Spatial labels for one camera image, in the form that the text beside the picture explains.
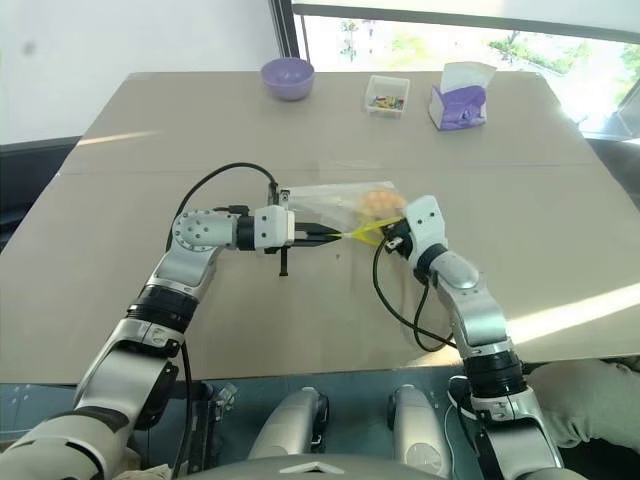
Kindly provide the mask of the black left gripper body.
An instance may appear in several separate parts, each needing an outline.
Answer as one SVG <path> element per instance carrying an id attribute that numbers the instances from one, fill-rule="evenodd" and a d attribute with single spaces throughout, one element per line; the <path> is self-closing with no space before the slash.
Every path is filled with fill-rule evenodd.
<path id="1" fill-rule="evenodd" d="M 266 253 L 280 252 L 280 277 L 287 277 L 288 252 L 295 240 L 295 213 L 289 208 L 290 191 L 269 184 L 268 206 L 262 209 L 262 247 Z"/>

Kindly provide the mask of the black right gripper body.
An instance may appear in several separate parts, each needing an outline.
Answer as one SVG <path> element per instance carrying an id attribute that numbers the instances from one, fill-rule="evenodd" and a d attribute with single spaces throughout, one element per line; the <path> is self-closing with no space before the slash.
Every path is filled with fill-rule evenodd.
<path id="1" fill-rule="evenodd" d="M 386 225 L 382 228 L 384 249 L 388 254 L 398 253 L 402 258 L 409 258 L 413 250 L 411 229 L 407 220 Z"/>

